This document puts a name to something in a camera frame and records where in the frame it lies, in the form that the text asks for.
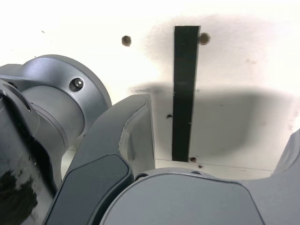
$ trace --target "screw hole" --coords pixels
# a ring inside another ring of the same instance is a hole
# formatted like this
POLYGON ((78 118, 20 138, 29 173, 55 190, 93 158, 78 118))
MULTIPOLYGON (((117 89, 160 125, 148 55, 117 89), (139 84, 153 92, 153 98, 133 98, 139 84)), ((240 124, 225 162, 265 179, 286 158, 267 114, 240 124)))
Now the screw hole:
POLYGON ((202 175, 199 171, 192 171, 191 173, 202 175))
POLYGON ((198 43, 201 45, 207 45, 210 42, 210 35, 208 33, 200 34, 198 37, 198 43))
POLYGON ((123 36, 122 37, 122 45, 129 47, 131 45, 131 37, 130 36, 123 36))
POLYGON ((75 78, 70 82, 69 88, 73 92, 77 92, 83 88, 83 80, 80 78, 75 78))
POLYGON ((148 174, 146 174, 146 173, 140 173, 136 176, 135 181, 140 180, 140 179, 142 179, 144 177, 147 177, 147 176, 148 176, 148 174))

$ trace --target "gray robot arm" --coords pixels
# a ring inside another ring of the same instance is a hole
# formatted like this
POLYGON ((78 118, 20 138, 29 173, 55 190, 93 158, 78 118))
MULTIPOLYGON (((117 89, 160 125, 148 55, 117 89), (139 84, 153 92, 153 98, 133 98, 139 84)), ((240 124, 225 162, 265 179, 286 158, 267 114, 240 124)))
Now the gray robot arm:
POLYGON ((299 131, 269 178, 154 169, 149 95, 110 107, 94 74, 62 56, 6 65, 0 74, 1 224, 300 222, 299 131), (61 181, 61 157, 83 136, 61 181))

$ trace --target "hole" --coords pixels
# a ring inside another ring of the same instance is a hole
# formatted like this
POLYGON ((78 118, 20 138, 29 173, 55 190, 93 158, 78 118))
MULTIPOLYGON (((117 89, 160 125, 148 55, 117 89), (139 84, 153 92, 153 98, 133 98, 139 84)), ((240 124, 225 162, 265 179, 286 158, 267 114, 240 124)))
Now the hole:
POLYGON ((147 177, 147 176, 148 176, 148 174, 146 174, 146 173, 140 173, 136 176, 135 181, 140 180, 140 179, 142 179, 144 177, 147 177))
POLYGON ((207 45, 210 41, 210 35, 208 33, 202 33, 200 34, 200 37, 198 37, 198 43, 201 45, 207 45))
POLYGON ((189 160, 190 160, 192 163, 197 162, 197 159, 196 159, 195 157, 191 157, 191 158, 189 158, 189 160))
POLYGON ((199 171, 192 171, 191 173, 202 175, 199 171))
POLYGON ((83 88, 83 80, 81 78, 73 79, 69 84, 69 88, 73 92, 81 90, 83 88))
POLYGON ((20 99, 20 101, 23 102, 23 104, 26 106, 29 112, 31 112, 31 109, 26 99, 16 88, 13 88, 11 85, 7 85, 6 83, 4 83, 3 86, 6 87, 8 90, 10 90, 14 95, 16 95, 20 99))
POLYGON ((8 82, 11 86, 13 86, 14 88, 16 88, 16 89, 18 89, 17 88, 17 86, 14 84, 14 83, 12 83, 12 82, 8 82))
POLYGON ((126 35, 122 37, 122 45, 129 47, 131 45, 131 37, 126 35))

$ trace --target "black tape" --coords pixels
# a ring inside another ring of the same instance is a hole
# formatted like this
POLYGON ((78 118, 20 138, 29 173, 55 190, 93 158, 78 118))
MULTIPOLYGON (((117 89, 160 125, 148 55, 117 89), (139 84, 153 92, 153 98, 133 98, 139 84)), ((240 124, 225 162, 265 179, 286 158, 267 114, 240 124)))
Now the black tape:
POLYGON ((199 26, 176 26, 174 32, 172 135, 172 159, 174 161, 188 161, 199 28, 199 26))

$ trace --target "white wall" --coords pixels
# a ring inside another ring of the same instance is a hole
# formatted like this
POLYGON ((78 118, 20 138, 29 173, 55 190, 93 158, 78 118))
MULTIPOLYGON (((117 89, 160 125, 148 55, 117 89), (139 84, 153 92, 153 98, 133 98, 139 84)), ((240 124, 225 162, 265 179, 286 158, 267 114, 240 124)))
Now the white wall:
POLYGON ((199 46, 190 156, 212 175, 259 178, 272 173, 298 128, 298 9, 283 1, 5 1, 0 64, 61 54, 94 71, 113 104, 151 93, 157 166, 198 169, 168 161, 166 115, 173 111, 173 28, 201 25, 211 41, 199 46), (121 44, 124 35, 130 47, 121 44))

